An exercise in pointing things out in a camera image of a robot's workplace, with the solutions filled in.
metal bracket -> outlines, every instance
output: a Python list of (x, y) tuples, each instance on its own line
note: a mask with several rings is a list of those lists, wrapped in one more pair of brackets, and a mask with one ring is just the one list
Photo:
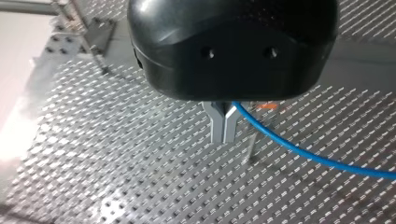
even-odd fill
[(65, 7), (61, 7), (58, 0), (52, 0), (51, 5), (59, 14), (65, 30), (69, 31), (61, 31), (56, 35), (76, 36), (81, 44), (80, 55), (92, 58), (102, 73), (107, 73), (108, 66), (104, 56), (116, 23), (109, 19), (94, 18), (87, 26), (78, 10), (76, 0), (69, 0)]
[(232, 143), (235, 140), (236, 124), (241, 116), (236, 107), (223, 102), (202, 102), (202, 105), (210, 117), (212, 143)]

perforated metal plate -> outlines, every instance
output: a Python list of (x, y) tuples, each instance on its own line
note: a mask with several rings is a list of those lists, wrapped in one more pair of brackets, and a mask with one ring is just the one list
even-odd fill
[[(8, 196), (13, 214), (45, 223), (395, 222), (396, 181), (323, 167), (267, 138), (249, 160), (244, 120), (235, 144), (211, 145), (200, 105), (161, 96), (135, 68), (111, 71), (85, 61), (60, 68)], [(395, 169), (394, 95), (316, 87), (282, 108), (276, 131), (301, 147)]]
[(341, 37), (395, 43), (396, 1), (339, 0), (339, 4)]
[[(86, 13), (90, 17), (120, 20), (126, 17), (127, 0), (90, 0)], [(344, 39), (395, 43), (395, 0), (338, 0), (340, 31)]]

black plastic cover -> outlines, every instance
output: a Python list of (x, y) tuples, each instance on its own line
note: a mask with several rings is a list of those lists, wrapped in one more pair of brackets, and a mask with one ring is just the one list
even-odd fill
[(336, 0), (131, 0), (135, 55), (177, 99), (268, 101), (318, 81), (336, 38)]

white wall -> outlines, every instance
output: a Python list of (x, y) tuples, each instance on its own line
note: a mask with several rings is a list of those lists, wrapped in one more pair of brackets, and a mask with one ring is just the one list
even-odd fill
[(0, 132), (50, 37), (50, 16), (0, 12)]

metal surface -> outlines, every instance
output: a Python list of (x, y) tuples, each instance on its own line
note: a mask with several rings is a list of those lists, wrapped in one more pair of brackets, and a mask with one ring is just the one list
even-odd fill
[(224, 108), (216, 102), (202, 102), (202, 107), (210, 117), (210, 141), (222, 143), (224, 136)]
[[(83, 10), (90, 17), (123, 15), (124, 1), (92, 2)], [(251, 132), (243, 119), (235, 144), (210, 144), (202, 106), (161, 96), (132, 64), (124, 21), (109, 45), (106, 75), (69, 44), (49, 41), (52, 51), (37, 61), (16, 110), (22, 121), (8, 148), (29, 150), (0, 205), (0, 223), (396, 222), (396, 181), (320, 166), (266, 137), (247, 160)], [(395, 171), (396, 97), (388, 93), (395, 52), (340, 40), (321, 86), (280, 102), (280, 111), (254, 113), (322, 156)]]
[(48, 3), (1, 0), (0, 11), (30, 13), (39, 15), (56, 16), (56, 11)]
[(396, 1), (339, 0), (340, 36), (354, 41), (395, 43)]
[(241, 114), (231, 103), (202, 102), (206, 114), (210, 117), (210, 140), (212, 143), (233, 143), (236, 125)]

